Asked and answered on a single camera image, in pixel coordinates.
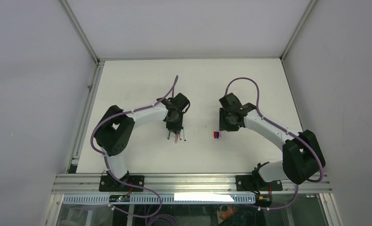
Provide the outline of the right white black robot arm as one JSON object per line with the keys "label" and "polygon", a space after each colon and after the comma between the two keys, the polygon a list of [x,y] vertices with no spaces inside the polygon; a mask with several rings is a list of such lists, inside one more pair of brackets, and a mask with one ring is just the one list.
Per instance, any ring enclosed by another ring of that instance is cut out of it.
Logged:
{"label": "right white black robot arm", "polygon": [[255,189],[263,191],[271,182],[283,179],[300,185],[305,181],[313,181],[312,176],[317,172],[320,175],[316,182],[323,179],[326,161],[314,132],[283,127],[264,116],[254,104],[241,104],[233,93],[223,96],[219,102],[221,131],[250,129],[269,140],[282,152],[282,160],[259,163],[254,168],[252,184]]}

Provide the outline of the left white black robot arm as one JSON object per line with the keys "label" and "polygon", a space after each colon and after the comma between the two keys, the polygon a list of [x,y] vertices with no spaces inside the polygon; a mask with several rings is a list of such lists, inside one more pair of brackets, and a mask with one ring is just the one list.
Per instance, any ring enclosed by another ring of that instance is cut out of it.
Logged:
{"label": "left white black robot arm", "polygon": [[157,103],[125,111],[117,105],[110,106],[91,135],[91,146],[104,157],[110,186],[123,191],[128,186],[129,171],[123,152],[134,129],[154,121],[165,122],[166,129],[180,140],[183,116],[190,107],[189,99],[182,93],[174,97],[158,99]]}

